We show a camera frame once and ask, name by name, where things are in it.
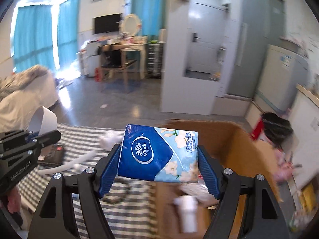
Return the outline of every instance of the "black monitor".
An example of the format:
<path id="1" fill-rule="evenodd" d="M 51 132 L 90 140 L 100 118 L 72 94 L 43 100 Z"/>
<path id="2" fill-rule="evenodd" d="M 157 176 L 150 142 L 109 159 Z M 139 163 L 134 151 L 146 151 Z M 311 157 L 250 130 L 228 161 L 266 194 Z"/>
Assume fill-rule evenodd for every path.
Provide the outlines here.
<path id="1" fill-rule="evenodd" d="M 94 18 L 94 34 L 118 32 L 121 14 L 105 15 Z"/>

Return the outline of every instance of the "checkered tablecloth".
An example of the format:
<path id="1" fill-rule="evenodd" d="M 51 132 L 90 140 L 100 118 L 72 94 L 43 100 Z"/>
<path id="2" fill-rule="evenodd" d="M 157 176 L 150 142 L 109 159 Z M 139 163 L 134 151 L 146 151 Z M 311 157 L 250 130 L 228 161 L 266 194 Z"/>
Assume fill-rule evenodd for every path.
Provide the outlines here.
<path id="1" fill-rule="evenodd" d="M 63 163 L 91 151 L 100 150 L 99 137 L 107 132 L 124 134 L 124 130 L 111 130 L 92 127 L 71 127 L 58 124 L 61 132 L 60 143 L 66 152 Z M 83 168 L 94 167 L 98 160 L 108 155 L 100 151 L 96 157 L 83 163 Z M 18 184 L 22 197 L 36 208 L 51 179 L 51 175 L 39 175 L 35 168 Z M 64 175 L 79 174 L 81 170 L 70 169 Z M 157 222 L 155 213 L 155 186 L 148 181 L 128 178 L 115 178 L 109 194 L 100 200 L 107 222 L 116 238 L 156 238 Z M 81 238 L 88 238 L 78 197 L 73 198 L 73 206 Z"/>

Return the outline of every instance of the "screw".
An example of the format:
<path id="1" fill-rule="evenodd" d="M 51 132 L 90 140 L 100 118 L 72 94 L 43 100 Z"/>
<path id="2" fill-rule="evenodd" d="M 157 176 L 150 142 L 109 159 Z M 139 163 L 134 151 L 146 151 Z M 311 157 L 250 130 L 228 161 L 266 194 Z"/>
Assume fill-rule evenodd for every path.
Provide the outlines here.
<path id="1" fill-rule="evenodd" d="M 57 179 L 60 179 L 61 178 L 61 173 L 56 173 L 55 175 L 53 175 L 53 178 L 55 178 L 56 180 Z"/>
<path id="2" fill-rule="evenodd" d="M 260 181 L 263 181 L 265 179 L 265 176 L 262 175 L 262 174 L 258 174 L 257 175 L 257 179 L 260 180 Z"/>
<path id="3" fill-rule="evenodd" d="M 93 173 L 95 169 L 93 167 L 89 167 L 85 170 L 86 173 Z"/>
<path id="4" fill-rule="evenodd" d="M 231 175 L 232 174 L 232 169 L 226 168 L 224 169 L 224 173 L 227 175 Z"/>

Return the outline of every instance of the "teal curtain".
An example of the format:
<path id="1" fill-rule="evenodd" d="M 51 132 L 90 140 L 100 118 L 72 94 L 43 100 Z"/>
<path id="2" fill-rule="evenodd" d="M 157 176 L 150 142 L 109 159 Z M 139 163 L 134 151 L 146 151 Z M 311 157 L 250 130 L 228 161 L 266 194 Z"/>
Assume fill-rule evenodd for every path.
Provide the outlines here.
<path id="1" fill-rule="evenodd" d="M 159 30 L 165 28 L 166 0 L 132 0 L 132 13 L 142 22 L 142 35 L 157 39 Z"/>
<path id="2" fill-rule="evenodd" d="M 58 52 L 60 68 L 69 68 L 78 52 L 78 18 L 80 0 L 60 4 L 58 18 Z"/>
<path id="3" fill-rule="evenodd" d="M 13 36 L 13 59 L 17 72 L 36 64 L 55 72 L 51 8 L 51 5 L 18 8 Z"/>

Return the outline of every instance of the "tissue pack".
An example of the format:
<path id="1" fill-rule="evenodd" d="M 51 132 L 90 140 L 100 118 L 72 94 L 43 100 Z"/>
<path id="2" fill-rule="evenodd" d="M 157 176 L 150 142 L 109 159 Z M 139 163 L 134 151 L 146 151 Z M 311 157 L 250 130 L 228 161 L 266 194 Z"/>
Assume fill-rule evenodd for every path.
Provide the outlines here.
<path id="1" fill-rule="evenodd" d="M 197 144 L 195 131 L 129 124 L 118 175 L 147 181 L 197 183 Z"/>

